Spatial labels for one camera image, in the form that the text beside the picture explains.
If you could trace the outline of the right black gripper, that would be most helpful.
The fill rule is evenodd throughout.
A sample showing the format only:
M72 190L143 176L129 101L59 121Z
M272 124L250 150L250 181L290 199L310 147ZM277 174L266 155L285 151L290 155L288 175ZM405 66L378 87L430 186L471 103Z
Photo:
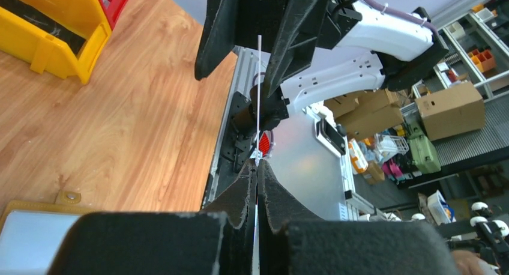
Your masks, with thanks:
M345 0L207 0L194 76L208 77L234 46L262 50L270 60L262 94L270 97L286 79L309 68L316 46L333 49L362 14Z

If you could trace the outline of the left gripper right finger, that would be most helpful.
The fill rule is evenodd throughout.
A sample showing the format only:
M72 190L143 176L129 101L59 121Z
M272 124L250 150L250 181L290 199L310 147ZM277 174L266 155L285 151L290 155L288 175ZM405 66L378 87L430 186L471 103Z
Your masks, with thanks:
M428 223L324 220L258 166L261 274L457 274Z

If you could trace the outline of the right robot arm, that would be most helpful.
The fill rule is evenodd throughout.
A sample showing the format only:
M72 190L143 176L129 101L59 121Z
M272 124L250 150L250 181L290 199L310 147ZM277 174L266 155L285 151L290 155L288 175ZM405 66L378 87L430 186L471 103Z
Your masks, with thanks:
M404 13L373 0L206 0L196 79L234 47L269 55L250 104L230 122L244 138L318 101L409 88L448 53L422 8Z

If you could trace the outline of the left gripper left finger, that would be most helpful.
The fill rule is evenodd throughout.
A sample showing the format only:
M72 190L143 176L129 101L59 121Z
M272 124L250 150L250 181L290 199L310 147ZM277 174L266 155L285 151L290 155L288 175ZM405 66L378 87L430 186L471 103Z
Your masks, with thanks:
M251 274L256 165L198 212L94 212L69 229L49 274Z

